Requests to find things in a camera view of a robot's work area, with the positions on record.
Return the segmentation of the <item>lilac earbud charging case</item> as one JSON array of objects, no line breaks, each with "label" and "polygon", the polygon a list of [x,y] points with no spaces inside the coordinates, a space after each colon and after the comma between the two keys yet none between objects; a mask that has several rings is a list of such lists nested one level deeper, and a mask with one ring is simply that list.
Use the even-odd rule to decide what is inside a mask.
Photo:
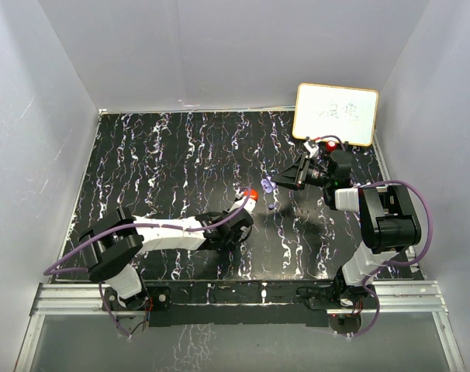
[{"label": "lilac earbud charging case", "polygon": [[276,183],[270,177],[264,177],[261,179],[261,186],[265,193],[272,193],[276,188]]}]

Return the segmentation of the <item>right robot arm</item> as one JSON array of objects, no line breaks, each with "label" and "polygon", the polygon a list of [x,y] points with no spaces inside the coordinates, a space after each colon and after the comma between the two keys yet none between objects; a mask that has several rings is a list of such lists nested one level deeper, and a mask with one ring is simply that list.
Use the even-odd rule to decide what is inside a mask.
[{"label": "right robot arm", "polygon": [[327,168],[302,155],[271,178],[272,183],[293,191],[316,186],[322,190],[324,203],[330,209],[359,214],[361,243],[352,258],[324,288],[297,290],[297,295],[309,304],[327,301],[344,308],[357,304],[372,289],[372,272],[421,239],[419,219],[407,187],[354,187],[351,169],[351,154],[333,150]]}]

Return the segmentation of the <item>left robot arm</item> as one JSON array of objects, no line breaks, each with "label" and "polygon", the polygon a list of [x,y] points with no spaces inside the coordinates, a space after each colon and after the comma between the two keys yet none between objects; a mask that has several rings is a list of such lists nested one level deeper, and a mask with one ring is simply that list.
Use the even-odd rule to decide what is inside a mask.
[{"label": "left robot arm", "polygon": [[89,280],[109,285],[124,308],[138,309],[147,300],[147,290],[139,271],[131,265],[133,258],[155,250],[202,251],[235,246],[250,235],[254,224],[247,208],[236,210],[233,206],[229,211],[167,220],[133,216],[128,208],[119,207],[79,237],[82,244],[117,226],[133,225],[111,232],[81,250]]}]

